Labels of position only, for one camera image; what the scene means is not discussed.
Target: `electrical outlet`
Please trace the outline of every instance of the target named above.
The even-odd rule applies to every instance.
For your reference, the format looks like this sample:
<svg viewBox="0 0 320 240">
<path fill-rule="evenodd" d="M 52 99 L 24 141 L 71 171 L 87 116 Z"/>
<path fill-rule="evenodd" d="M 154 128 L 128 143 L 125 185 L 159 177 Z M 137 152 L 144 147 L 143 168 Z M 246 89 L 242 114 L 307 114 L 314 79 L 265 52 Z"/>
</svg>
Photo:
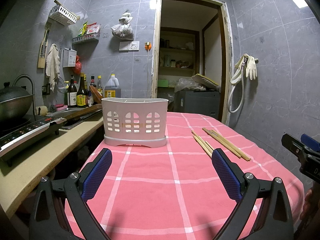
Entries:
<svg viewBox="0 0 320 240">
<path fill-rule="evenodd" d="M 139 50 L 139 41 L 131 41 L 129 50 Z"/>
<path fill-rule="evenodd" d="M 120 42 L 119 51 L 129 50 L 130 43 L 131 43 L 130 41 L 122 41 L 122 42 Z"/>
</svg>

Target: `sink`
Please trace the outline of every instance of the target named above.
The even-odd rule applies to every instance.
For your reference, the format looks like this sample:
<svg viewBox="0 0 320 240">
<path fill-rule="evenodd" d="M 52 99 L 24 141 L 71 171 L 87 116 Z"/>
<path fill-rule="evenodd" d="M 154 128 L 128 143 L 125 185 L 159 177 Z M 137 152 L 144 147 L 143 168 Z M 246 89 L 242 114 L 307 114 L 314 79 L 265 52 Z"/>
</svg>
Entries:
<svg viewBox="0 0 320 240">
<path fill-rule="evenodd" d="M 57 112 L 54 112 L 52 114 L 48 114 L 48 116 L 54 116 L 54 117 L 66 117 L 69 114 L 73 114 L 77 111 L 83 110 L 84 108 L 66 108 Z M 64 123 L 64 125 L 61 127 L 61 129 L 64 130 L 70 130 L 74 127 L 76 127 L 77 125 L 81 124 L 82 122 L 84 122 L 85 120 L 87 120 L 89 117 L 96 115 L 97 113 L 100 113 L 102 110 L 98 110 L 95 111 L 93 113 L 89 113 L 89 114 L 85 114 L 81 117 L 79 117 L 76 120 L 71 120 L 68 121 L 66 123 Z"/>
</svg>

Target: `red plastic bag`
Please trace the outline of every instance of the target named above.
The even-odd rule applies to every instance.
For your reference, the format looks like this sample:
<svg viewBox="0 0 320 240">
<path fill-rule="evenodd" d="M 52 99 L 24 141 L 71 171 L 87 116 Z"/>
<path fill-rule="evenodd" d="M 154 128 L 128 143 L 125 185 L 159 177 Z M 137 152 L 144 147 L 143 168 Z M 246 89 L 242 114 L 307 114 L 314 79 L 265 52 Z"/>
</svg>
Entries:
<svg viewBox="0 0 320 240">
<path fill-rule="evenodd" d="M 81 73 L 82 64 L 79 61 L 79 56 L 76 56 L 76 66 L 72 68 L 74 74 L 80 75 Z"/>
</svg>

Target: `green box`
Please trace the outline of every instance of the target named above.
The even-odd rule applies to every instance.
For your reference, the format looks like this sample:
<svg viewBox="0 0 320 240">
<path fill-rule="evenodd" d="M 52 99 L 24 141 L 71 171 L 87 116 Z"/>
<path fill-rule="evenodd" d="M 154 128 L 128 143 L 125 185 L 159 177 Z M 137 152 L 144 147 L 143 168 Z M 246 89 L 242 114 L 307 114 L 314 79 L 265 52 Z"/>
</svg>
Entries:
<svg viewBox="0 0 320 240">
<path fill-rule="evenodd" d="M 164 79 L 158 79 L 158 87 L 167 88 L 168 81 Z"/>
</svg>

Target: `metal screw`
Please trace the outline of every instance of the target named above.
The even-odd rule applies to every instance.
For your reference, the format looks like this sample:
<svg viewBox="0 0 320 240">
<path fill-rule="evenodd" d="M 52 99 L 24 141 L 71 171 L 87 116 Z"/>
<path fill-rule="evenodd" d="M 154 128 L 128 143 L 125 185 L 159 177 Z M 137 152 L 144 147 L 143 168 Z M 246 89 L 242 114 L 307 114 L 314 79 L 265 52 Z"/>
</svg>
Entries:
<svg viewBox="0 0 320 240">
<path fill-rule="evenodd" d="M 78 176 L 79 176 L 79 174 L 74 172 L 74 173 L 71 173 L 70 178 L 76 179 L 76 178 L 78 178 Z"/>
<path fill-rule="evenodd" d="M 278 177 L 275 178 L 275 181 L 276 181 L 276 183 L 282 183 L 282 179 L 280 179 Z"/>
<path fill-rule="evenodd" d="M 48 180 L 48 177 L 47 176 L 44 176 L 40 179 L 41 182 L 46 182 Z"/>
<path fill-rule="evenodd" d="M 253 179 L 253 174 L 250 173 L 250 172 L 248 172 L 248 173 L 245 174 L 245 177 L 246 177 L 247 179 Z"/>
</svg>

